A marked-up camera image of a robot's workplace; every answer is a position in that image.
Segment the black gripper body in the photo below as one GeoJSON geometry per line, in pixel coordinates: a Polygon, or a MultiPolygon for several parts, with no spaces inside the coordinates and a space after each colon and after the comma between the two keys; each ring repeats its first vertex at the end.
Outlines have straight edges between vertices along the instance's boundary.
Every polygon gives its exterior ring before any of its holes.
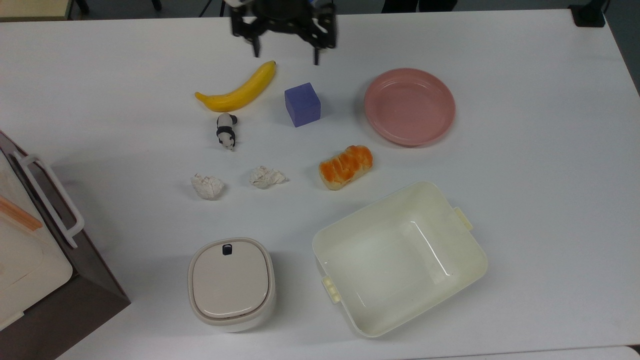
{"type": "Polygon", "coordinates": [[[230,23],[231,34],[251,45],[265,32],[297,35],[320,50],[338,45],[333,0],[231,0],[230,23]]]}

